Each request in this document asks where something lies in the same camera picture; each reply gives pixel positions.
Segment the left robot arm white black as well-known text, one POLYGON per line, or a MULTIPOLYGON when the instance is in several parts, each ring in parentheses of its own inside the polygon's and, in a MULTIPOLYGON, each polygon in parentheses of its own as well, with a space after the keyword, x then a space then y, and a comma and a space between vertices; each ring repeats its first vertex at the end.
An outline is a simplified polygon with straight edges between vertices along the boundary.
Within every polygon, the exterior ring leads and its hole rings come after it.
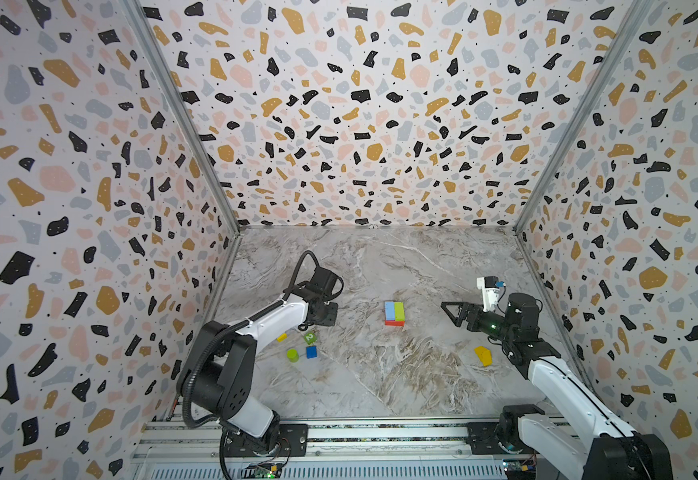
POLYGON ((312 277, 286 288, 282 297, 235 324, 210 321, 194 341, 177 381, 182 418, 190 429, 217 422, 258 452, 280 439, 280 416, 252 395, 256 356, 287 331, 333 326, 344 281, 316 267, 312 277))

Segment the green letter cube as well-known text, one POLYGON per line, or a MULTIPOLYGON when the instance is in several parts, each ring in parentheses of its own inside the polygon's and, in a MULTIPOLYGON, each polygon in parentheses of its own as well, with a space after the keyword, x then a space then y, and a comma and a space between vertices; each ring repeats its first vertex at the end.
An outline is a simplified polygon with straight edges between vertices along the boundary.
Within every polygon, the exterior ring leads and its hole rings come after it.
POLYGON ((317 335, 315 332, 307 332, 304 335, 304 340, 307 345, 313 345, 317 340, 317 335))

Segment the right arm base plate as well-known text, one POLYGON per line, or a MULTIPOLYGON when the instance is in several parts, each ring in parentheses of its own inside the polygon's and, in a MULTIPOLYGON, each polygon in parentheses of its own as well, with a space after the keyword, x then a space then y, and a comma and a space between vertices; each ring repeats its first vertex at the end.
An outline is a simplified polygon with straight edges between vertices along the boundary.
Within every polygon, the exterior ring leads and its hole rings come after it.
POLYGON ((465 441, 472 455, 520 455, 532 453, 526 445, 511 444, 499 439, 499 424, 496 421, 476 421, 466 424, 465 441))

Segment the light blue block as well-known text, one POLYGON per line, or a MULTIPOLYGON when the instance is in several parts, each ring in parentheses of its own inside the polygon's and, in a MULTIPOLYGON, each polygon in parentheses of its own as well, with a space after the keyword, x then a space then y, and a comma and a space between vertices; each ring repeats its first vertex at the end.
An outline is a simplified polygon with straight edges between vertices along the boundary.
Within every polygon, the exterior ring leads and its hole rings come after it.
POLYGON ((395 307, 392 301, 384 303, 385 321, 394 322, 396 320, 395 307))

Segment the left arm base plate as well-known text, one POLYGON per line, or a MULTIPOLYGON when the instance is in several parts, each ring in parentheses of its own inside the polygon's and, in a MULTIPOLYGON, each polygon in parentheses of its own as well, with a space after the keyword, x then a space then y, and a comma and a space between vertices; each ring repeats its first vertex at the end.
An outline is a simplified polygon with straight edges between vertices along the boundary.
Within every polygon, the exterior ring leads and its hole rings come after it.
POLYGON ((226 458, 304 457, 308 434, 306 423, 274 423, 260 438, 244 431, 230 433, 222 452, 226 458))

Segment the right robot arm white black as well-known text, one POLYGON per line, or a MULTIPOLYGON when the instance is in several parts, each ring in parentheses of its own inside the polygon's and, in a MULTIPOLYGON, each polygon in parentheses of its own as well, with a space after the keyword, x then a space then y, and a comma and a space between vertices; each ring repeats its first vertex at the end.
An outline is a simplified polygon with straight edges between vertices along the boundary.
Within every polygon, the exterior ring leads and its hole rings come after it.
POLYGON ((567 479, 672 478, 664 442, 620 419, 541 338, 538 299, 512 293, 503 312, 486 302, 440 306, 455 326, 496 341, 520 375, 546 396, 573 430, 566 433, 532 404, 509 405, 503 408, 495 433, 504 449, 528 447, 567 479))

